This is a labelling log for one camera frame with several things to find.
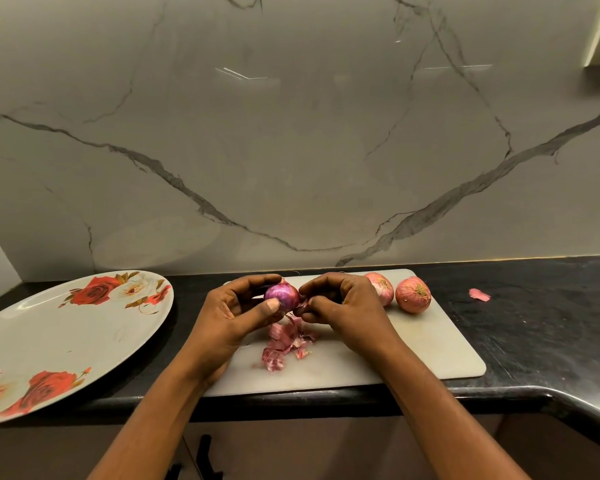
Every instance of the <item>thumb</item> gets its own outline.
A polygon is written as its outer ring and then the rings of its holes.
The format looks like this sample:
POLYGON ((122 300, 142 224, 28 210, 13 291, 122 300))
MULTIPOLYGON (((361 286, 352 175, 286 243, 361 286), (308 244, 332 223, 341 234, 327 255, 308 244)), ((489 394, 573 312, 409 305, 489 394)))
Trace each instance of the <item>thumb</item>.
POLYGON ((277 322, 281 318, 281 316, 276 314, 279 308, 280 300, 278 298, 270 298, 254 306, 247 313, 239 315, 234 322, 238 333, 244 337, 247 333, 277 322))
POLYGON ((325 296, 314 296, 304 308, 302 320, 309 323, 330 325, 341 306, 325 296))

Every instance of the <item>marble backsplash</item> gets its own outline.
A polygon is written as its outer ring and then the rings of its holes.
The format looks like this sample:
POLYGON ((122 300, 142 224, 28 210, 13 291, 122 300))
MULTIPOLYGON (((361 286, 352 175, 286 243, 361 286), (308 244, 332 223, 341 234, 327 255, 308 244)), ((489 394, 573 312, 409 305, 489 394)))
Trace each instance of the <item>marble backsplash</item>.
POLYGON ((600 0, 0 0, 24 280, 600 254, 600 0))

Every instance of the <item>floral plate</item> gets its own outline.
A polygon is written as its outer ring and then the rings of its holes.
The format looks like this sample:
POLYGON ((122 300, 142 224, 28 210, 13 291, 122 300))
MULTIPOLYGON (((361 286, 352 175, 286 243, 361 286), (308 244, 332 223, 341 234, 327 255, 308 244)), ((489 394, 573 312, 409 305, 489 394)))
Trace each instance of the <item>floral plate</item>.
POLYGON ((171 309, 159 274, 118 271, 58 285, 0 312, 0 422, 44 408, 126 360, 171 309))

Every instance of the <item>peeled red onion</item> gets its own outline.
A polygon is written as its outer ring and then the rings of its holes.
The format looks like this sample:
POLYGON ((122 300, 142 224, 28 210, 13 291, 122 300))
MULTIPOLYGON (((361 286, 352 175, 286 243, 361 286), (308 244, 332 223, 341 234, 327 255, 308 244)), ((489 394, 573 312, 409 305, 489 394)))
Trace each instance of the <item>peeled red onion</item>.
POLYGON ((280 309, 278 314, 285 315, 298 306, 300 306, 300 293, 293 286, 282 278, 277 285, 273 285, 264 293, 264 299, 278 298, 280 300, 280 309))
POLYGON ((412 276, 396 286, 395 300, 407 313, 422 313, 431 304, 431 291, 424 281, 412 276))
POLYGON ((369 278, 376 289, 382 306, 388 306, 393 301, 393 286, 391 286, 389 280, 380 273, 367 273, 365 276, 369 278))

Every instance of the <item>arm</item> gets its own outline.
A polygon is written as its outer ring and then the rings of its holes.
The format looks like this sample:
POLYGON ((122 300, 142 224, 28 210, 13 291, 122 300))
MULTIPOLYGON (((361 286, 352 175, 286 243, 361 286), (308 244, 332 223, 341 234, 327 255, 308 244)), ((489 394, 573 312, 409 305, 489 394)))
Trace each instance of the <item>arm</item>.
POLYGON ((162 480, 204 392, 247 333, 279 320, 277 298, 253 299, 277 274, 244 276, 207 295, 191 335, 156 379, 88 480, 162 480))
POLYGON ((441 480, 529 480, 402 341, 367 278, 328 273, 299 291, 312 297, 303 320, 331 325, 387 383, 441 480))

